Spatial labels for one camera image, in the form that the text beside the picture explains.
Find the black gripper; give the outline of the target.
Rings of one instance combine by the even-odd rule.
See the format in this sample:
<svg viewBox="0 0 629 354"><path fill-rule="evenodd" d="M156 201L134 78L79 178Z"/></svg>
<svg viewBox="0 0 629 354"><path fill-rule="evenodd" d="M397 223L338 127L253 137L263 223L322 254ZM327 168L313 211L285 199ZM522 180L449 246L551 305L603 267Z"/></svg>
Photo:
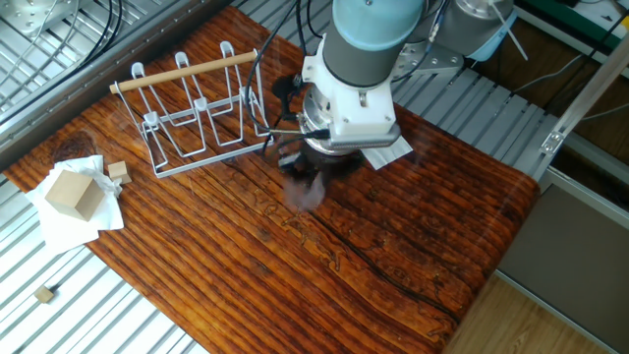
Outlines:
<svg viewBox="0 0 629 354"><path fill-rule="evenodd" d="M342 155L329 155L313 149L306 143L297 152L280 158L280 171L298 185L311 187L315 179L326 187L332 180L348 177L360 168L360 154L353 151Z"/></svg>

